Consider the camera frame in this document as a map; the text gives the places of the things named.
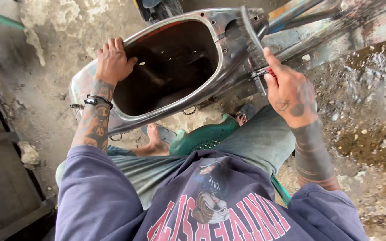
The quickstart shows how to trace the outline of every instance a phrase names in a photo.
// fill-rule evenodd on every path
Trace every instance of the finger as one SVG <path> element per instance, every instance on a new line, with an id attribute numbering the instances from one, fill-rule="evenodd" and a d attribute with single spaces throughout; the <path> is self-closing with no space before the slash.
<path id="1" fill-rule="evenodd" d="M 130 59 L 127 61 L 126 66 L 128 67 L 128 69 L 133 69 L 133 67 L 135 66 L 135 64 L 137 63 L 137 61 L 138 61 L 138 58 L 137 58 L 137 57 L 130 58 Z"/>
<path id="2" fill-rule="evenodd" d="M 124 48 L 123 48 L 123 39 L 121 39 L 121 37 L 118 37 L 115 39 L 115 48 L 119 51 L 124 51 Z"/>
<path id="3" fill-rule="evenodd" d="M 108 39 L 108 47 L 109 47 L 110 49 L 115 49 L 114 38 L 109 38 L 109 39 Z"/>
<path id="4" fill-rule="evenodd" d="M 264 75 L 266 83 L 268 84 L 268 93 L 269 96 L 273 95 L 273 93 L 276 93 L 278 91 L 278 82 L 276 81 L 275 77 L 273 77 L 271 74 L 265 74 Z"/>
<path id="5" fill-rule="evenodd" d="M 282 70 L 281 62 L 279 62 L 275 55 L 273 55 L 269 47 L 265 47 L 263 54 L 265 55 L 266 62 L 269 64 L 275 74 L 278 74 Z"/>

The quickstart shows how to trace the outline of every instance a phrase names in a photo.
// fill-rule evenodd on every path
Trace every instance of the gray shorts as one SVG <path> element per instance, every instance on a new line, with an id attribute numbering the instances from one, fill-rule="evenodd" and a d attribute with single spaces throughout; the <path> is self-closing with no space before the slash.
<path id="1" fill-rule="evenodd" d="M 245 162 L 275 175 L 294 150 L 295 138 L 287 122 L 267 105 L 214 149 L 234 154 Z M 181 166 L 186 156 L 142 156 L 108 146 L 107 154 L 131 181 L 144 208 L 153 197 L 158 184 Z M 65 167 L 56 171 L 59 185 Z"/>

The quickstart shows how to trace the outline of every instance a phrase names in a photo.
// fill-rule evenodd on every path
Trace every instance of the man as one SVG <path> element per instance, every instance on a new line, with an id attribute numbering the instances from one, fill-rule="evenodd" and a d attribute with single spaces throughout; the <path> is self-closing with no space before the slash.
<path id="1" fill-rule="evenodd" d="M 126 59 L 120 38 L 109 39 L 98 51 L 91 91 L 98 97 L 86 104 L 68 152 L 56 240 L 367 240 L 325 149 L 313 85 L 282 65 L 269 48 L 264 55 L 277 76 L 265 75 L 271 106 L 212 150 L 161 156 L 182 163 L 144 210 L 128 178 L 105 154 L 108 101 L 137 61 Z M 162 151 L 156 127 L 150 125 L 148 132 L 148 149 L 129 156 L 150 161 L 155 156 L 132 153 Z M 274 202 L 269 177 L 294 145 L 301 189 L 284 208 Z"/>

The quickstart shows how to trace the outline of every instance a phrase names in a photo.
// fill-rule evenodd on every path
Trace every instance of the left hand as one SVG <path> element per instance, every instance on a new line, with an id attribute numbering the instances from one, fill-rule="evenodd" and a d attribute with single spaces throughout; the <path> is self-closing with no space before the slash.
<path id="1" fill-rule="evenodd" d="M 110 38 L 108 43 L 97 51 L 98 65 L 95 80 L 102 80 L 115 86 L 117 82 L 124 80 L 132 73 L 138 58 L 133 57 L 127 60 L 122 41 L 120 37 Z"/>

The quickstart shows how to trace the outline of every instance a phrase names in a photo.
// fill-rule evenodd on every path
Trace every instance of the concrete floor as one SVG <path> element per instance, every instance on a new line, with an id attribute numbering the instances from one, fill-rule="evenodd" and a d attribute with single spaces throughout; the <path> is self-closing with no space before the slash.
<path id="1" fill-rule="evenodd" d="M 182 0 L 181 4 L 185 12 L 240 4 L 272 11 L 285 2 Z M 40 153 L 41 165 L 35 173 L 43 191 L 56 195 L 54 174 L 66 158 L 77 126 L 69 98 L 63 97 L 71 78 L 96 58 L 95 49 L 107 38 L 127 38 L 146 25 L 131 0 L 0 0 L 0 14 L 27 27 L 22 32 L 0 25 L 0 98 L 20 138 Z M 380 51 L 377 46 L 374 52 L 361 52 L 359 58 L 368 63 L 363 66 L 347 57 L 305 73 L 317 91 L 323 135 L 339 181 L 374 240 L 386 239 L 386 147 L 379 147 L 386 139 L 386 48 L 385 54 Z M 248 101 L 257 108 L 266 103 L 257 96 L 229 97 L 194 115 L 178 113 L 160 123 L 189 132 L 219 123 L 222 113 L 233 114 Z M 145 143 L 147 137 L 134 130 L 112 145 L 136 148 Z M 290 193 L 299 188 L 291 165 L 283 165 L 278 179 Z"/>

